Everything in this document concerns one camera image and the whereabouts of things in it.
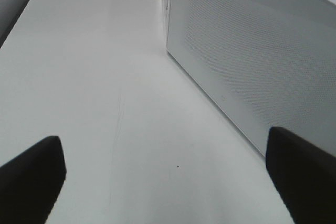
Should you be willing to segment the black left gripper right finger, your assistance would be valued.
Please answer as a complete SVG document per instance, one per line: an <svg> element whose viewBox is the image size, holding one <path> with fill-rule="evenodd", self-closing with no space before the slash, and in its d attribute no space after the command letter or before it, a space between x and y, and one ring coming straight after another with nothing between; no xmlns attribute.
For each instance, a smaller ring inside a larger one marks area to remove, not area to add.
<svg viewBox="0 0 336 224"><path fill-rule="evenodd" d="M271 127L267 172L294 223L335 223L335 157L283 127Z"/></svg>

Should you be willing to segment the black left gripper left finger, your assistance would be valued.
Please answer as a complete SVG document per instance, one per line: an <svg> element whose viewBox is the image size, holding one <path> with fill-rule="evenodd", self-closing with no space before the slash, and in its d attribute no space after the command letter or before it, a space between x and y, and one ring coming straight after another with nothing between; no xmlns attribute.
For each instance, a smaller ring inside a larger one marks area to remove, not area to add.
<svg viewBox="0 0 336 224"><path fill-rule="evenodd" d="M60 138L48 136L1 166L1 223L45 223L66 179Z"/></svg>

